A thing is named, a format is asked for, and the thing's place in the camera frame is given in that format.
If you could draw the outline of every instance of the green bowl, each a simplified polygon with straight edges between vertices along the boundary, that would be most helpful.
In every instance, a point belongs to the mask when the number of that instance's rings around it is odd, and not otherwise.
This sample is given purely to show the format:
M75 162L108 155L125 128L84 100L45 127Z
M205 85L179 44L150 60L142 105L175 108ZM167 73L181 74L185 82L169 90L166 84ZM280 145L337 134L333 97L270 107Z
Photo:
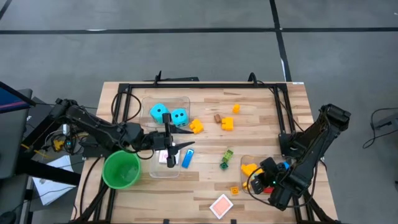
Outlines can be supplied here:
M126 189L135 184L140 176L141 161L136 154L118 151L105 160L102 178L112 189Z

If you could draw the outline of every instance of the monitor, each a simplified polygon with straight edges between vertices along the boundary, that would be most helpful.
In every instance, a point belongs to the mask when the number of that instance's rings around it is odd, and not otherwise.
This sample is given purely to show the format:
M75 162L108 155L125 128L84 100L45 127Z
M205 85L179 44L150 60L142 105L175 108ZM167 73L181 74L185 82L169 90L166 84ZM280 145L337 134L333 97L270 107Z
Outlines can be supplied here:
M0 114L27 109L35 105L36 103L30 98L0 82Z

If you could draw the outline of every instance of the small brown block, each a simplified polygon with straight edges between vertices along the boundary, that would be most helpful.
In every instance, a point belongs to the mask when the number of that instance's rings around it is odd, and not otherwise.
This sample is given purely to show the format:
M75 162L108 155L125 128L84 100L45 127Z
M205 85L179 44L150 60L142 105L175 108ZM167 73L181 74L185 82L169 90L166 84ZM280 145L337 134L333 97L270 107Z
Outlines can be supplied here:
M216 123L221 123L221 116L219 114L214 115L214 120L216 120Z

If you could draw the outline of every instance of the wooden table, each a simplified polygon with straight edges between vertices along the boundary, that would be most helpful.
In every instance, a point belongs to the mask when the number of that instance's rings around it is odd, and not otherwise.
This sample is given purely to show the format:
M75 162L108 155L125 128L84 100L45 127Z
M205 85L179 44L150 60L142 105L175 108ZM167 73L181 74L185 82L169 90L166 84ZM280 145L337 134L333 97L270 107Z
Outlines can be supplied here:
M96 115L107 121L111 121L110 107L118 85L119 82L106 82L103 86ZM313 123L305 87L293 83L288 83L287 86L294 119L305 129ZM230 187L233 186L239 186L241 189L242 156L281 158L277 140L280 130L274 95L268 89L150 88L135 89L133 94L139 99L147 96L153 98L187 96L191 101L191 118L202 121L205 130L196 135L174 135L175 139L181 141L196 141L192 145L195 154L189 168L182 168L176 179L151 178L150 161L142 161L141 180L129 189L116 191L112 223L162 223L165 218L170 219L171 223L229 223L231 219L237 219L238 223L295 223L293 209L288 208L281 212L274 207L255 201L242 190L239 191L239 195L231 195L230 192ZM240 114L232 114L235 103L241 105ZM137 111L137 105L133 100L129 116ZM221 130L220 125L216 124L213 118L217 113L234 118L233 131ZM234 155L228 163L229 168L221 170L220 160L227 147L233 150ZM83 168L75 201L78 208L83 181L93 162L94 159L88 159ZM102 167L103 160L97 163L89 176L83 209L90 204L98 192ZM104 197L101 219L104 219L106 213L108 193ZM225 194L234 206L219 220L210 211L209 206L222 194ZM267 199L269 196L260 195L259 197ZM327 215L337 219L326 171L321 164L318 169L314 198Z

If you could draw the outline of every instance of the blue toy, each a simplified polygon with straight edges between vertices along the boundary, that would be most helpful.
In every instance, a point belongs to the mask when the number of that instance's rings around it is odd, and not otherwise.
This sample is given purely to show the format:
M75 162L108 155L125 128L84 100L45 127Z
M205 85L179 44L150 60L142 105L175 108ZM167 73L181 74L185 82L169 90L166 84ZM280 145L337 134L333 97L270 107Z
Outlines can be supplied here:
M169 110L162 103L156 104L153 108L150 109L150 115L155 119L155 121L159 124L163 124L164 113L169 113Z
M189 117L184 109L176 109L172 113L172 120L176 127L186 126L189 123Z
M193 149L188 149L187 153L185 153L184 161L182 161L181 166L184 168L188 168L189 163L191 162L193 156Z

